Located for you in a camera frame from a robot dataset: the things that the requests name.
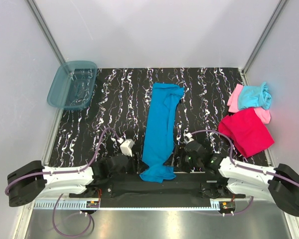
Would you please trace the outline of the blue t shirt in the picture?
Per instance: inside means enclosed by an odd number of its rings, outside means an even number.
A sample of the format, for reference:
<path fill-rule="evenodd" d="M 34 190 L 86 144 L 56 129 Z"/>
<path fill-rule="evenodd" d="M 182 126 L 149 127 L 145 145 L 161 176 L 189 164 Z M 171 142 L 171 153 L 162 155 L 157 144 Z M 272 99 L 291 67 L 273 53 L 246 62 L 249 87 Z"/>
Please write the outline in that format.
<path fill-rule="evenodd" d="M 176 108 L 183 95 L 184 88 L 178 85 L 153 85 L 142 155 L 148 169 L 140 174 L 143 181 L 162 183 L 176 177 L 165 162 L 173 153 Z"/>

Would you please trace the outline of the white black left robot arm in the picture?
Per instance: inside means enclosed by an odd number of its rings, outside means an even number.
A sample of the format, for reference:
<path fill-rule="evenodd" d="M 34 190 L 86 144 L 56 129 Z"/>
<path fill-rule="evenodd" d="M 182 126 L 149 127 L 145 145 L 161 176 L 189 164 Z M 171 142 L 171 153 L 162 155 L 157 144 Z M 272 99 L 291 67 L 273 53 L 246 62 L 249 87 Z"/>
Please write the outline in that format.
<path fill-rule="evenodd" d="M 138 162 L 138 153 L 118 153 L 78 167 L 48 167 L 35 160 L 7 176 L 5 194 L 10 207 L 61 194 L 70 198 L 99 197 L 112 189 L 115 177 L 136 175 Z"/>

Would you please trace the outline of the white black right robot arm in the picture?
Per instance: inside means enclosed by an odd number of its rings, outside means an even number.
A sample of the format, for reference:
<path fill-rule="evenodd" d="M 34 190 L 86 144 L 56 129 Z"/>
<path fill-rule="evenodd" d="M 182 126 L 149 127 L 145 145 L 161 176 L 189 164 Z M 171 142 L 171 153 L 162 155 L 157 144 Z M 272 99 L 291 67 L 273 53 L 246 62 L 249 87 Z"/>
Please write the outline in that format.
<path fill-rule="evenodd" d="M 288 165 L 266 167 L 239 162 L 210 153 L 197 141 L 175 146 L 170 156 L 177 173 L 196 173 L 201 193 L 208 198 L 245 195 L 276 204 L 287 214 L 299 217 L 299 175 Z"/>

